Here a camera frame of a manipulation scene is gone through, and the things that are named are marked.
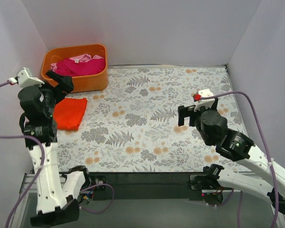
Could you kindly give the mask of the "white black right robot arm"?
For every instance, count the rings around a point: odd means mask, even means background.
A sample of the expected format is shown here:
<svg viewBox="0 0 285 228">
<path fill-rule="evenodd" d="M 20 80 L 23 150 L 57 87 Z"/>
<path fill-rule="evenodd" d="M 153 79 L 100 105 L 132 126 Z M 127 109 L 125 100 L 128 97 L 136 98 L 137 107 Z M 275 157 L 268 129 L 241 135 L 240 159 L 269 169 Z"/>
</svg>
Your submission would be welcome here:
<svg viewBox="0 0 285 228">
<path fill-rule="evenodd" d="M 246 135 L 228 128 L 228 121 L 217 111 L 218 99 L 198 101 L 192 106 L 178 107 L 178 125 L 196 127 L 207 146 L 215 146 L 216 152 L 233 162 L 250 169 L 259 176 L 251 178 L 232 172 L 221 165 L 203 168 L 203 175 L 195 177 L 191 184 L 197 189 L 219 187 L 241 190 L 272 204 L 285 215 L 285 168 L 267 156 Z"/>
</svg>

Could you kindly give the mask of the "orange t shirt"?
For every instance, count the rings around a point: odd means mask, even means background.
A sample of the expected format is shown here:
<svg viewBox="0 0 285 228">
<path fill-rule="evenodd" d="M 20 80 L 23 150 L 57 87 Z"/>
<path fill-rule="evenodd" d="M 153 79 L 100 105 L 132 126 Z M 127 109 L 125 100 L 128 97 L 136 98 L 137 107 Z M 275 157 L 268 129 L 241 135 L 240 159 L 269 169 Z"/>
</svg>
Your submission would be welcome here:
<svg viewBox="0 0 285 228">
<path fill-rule="evenodd" d="M 53 117 L 59 130 L 77 131 L 84 117 L 87 99 L 65 98 L 54 108 Z"/>
</svg>

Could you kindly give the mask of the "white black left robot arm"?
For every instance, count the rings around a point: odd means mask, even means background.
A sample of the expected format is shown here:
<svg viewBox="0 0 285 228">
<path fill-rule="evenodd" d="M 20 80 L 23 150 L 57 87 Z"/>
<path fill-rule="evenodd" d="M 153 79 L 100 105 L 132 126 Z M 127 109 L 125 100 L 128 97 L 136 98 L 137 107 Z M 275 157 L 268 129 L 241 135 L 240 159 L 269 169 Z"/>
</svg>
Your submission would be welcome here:
<svg viewBox="0 0 285 228">
<path fill-rule="evenodd" d="M 78 220 L 78 195 L 92 183 L 87 168 L 76 166 L 63 175 L 66 182 L 61 184 L 57 164 L 57 123 L 53 113 L 55 106 L 73 91 L 74 85 L 70 76 L 60 76 L 51 70 L 46 74 L 57 82 L 56 86 L 33 77 L 27 67 L 17 75 L 21 87 L 18 98 L 24 111 L 19 125 L 25 136 L 38 140 L 25 139 L 37 175 L 34 181 L 38 194 L 37 214 L 30 219 L 35 228 L 50 228 Z"/>
</svg>

